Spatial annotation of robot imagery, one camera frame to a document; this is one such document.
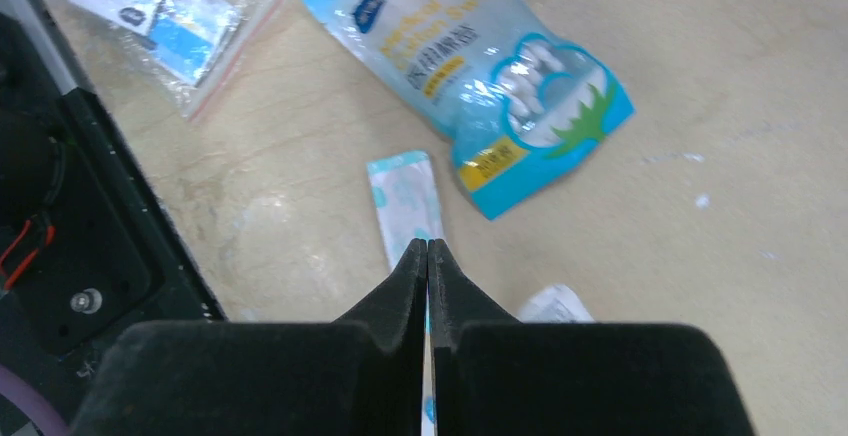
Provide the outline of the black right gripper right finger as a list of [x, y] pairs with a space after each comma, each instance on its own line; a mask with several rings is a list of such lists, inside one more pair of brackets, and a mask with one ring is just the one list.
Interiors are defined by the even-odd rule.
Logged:
[[721, 351], [660, 323], [522, 323], [428, 244], [440, 435], [751, 435]]

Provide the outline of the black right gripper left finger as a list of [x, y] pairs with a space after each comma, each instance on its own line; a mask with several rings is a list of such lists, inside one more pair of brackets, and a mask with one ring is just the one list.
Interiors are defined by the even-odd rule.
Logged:
[[427, 245], [330, 322], [150, 321], [106, 353], [75, 435], [417, 435]]

